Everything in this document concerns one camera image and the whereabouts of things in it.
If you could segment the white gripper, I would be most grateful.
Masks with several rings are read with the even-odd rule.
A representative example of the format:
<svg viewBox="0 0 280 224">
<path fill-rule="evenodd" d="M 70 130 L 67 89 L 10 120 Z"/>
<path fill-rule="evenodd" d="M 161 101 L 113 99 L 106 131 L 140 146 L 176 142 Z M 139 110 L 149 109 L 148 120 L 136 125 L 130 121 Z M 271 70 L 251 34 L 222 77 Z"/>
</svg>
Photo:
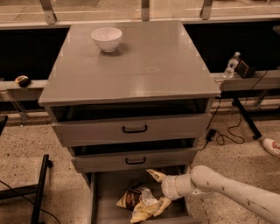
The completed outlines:
<svg viewBox="0 0 280 224">
<path fill-rule="evenodd" d="M 159 216 L 171 203 L 176 200 L 192 194 L 195 185 L 191 180 L 190 174 L 184 175 L 165 175 L 162 172 L 147 169 L 146 170 L 158 183 L 161 183 L 162 193 L 165 197 L 161 197 L 157 203 L 154 217 Z"/>
</svg>

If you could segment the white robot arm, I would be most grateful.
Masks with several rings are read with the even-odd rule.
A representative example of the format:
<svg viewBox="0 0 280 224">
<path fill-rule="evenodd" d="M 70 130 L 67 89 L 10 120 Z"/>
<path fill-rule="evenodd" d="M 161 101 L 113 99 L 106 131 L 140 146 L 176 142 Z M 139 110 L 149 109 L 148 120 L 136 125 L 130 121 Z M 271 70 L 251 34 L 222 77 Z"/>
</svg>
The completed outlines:
<svg viewBox="0 0 280 224">
<path fill-rule="evenodd" d="M 197 165 L 182 175 L 165 175 L 152 169 L 146 171 L 161 184 L 163 197 L 159 200 L 155 216 L 179 198 L 219 193 L 270 224 L 280 224 L 279 194 L 226 178 L 204 165 Z"/>
</svg>

